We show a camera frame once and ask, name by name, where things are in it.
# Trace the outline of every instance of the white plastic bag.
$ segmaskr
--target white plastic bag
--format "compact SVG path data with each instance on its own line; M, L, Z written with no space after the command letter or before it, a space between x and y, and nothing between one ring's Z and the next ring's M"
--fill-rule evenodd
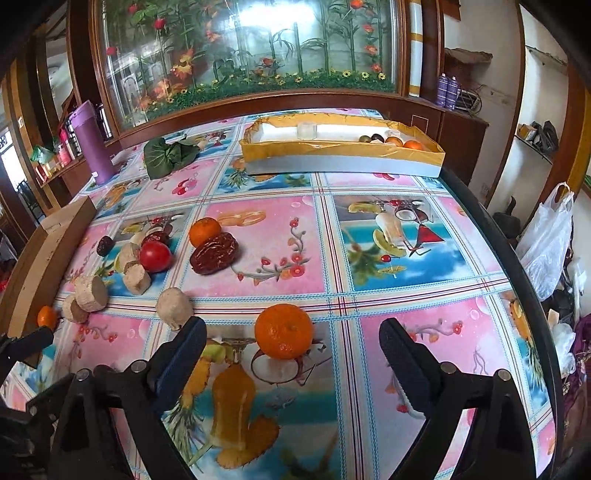
M555 202L560 186L568 192ZM573 197L569 186L559 183L546 201L540 203L515 249L541 301L552 295L560 280L573 226Z

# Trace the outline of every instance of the wooden board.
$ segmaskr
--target wooden board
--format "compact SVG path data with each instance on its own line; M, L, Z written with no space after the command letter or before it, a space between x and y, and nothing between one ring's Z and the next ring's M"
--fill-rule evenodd
M0 302L1 332L22 337L37 328L39 310L53 304L72 252L95 214L91 199L83 197L41 222L19 258ZM36 367L37 362L38 355L27 363Z

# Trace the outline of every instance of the black table edge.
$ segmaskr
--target black table edge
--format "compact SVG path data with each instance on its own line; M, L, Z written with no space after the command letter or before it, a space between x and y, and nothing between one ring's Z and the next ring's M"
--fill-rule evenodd
M515 250L507 242L498 225L478 199L458 177L446 168L441 168L440 180L443 180L449 192L456 197L462 208L478 226L492 251L497 256L501 267L511 282L513 291L525 312L535 347L540 357L544 382L548 389L550 405L556 425L556 446L552 460L538 478L549 479L560 464L560 455L564 437L564 399L560 367L554 347L554 341L542 305L527 277Z

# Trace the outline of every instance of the window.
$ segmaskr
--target window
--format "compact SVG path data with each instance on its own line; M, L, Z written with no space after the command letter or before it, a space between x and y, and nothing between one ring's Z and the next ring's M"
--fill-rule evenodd
M2 163L4 163L12 188L16 190L18 184L26 180L26 177L21 163L18 161L17 151L12 144L12 136L8 130L0 135L0 157L2 157Z

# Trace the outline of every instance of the pink bottle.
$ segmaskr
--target pink bottle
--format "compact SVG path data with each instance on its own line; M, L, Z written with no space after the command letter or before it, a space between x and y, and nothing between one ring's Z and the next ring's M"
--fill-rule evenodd
M72 113L70 121L96 184L108 182L115 175L115 168L100 134L95 109L90 100Z

